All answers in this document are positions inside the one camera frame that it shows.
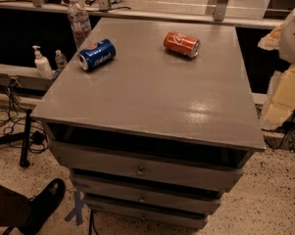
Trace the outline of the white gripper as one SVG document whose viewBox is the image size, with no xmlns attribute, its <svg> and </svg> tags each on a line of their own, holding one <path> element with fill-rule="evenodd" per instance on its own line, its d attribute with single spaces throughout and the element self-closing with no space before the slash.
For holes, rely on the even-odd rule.
<svg viewBox="0 0 295 235">
<path fill-rule="evenodd" d="M 278 50 L 279 57 L 295 64 L 295 8 L 283 25 L 276 26 L 263 37 L 258 47 L 264 50 Z M 267 100 L 260 116 L 261 128 L 278 128 L 295 111 L 295 65 L 288 70 L 275 71 L 270 79 Z"/>
</svg>

